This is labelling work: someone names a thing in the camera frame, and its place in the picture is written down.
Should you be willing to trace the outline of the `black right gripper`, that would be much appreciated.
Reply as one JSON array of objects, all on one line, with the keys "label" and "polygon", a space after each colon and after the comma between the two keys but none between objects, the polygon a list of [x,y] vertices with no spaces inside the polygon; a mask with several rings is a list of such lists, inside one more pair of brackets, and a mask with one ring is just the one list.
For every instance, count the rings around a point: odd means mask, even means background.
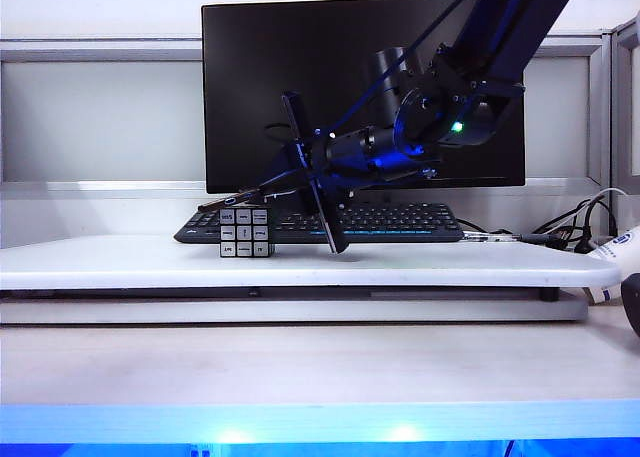
[{"label": "black right gripper", "polygon": [[349,193],[382,185],[400,176],[400,153],[393,131],[367,126],[332,137],[313,129],[300,94],[286,92],[282,101],[294,134],[258,177],[240,188],[241,195],[279,198],[303,192],[307,210],[319,216],[333,253],[348,247],[338,205]]}]

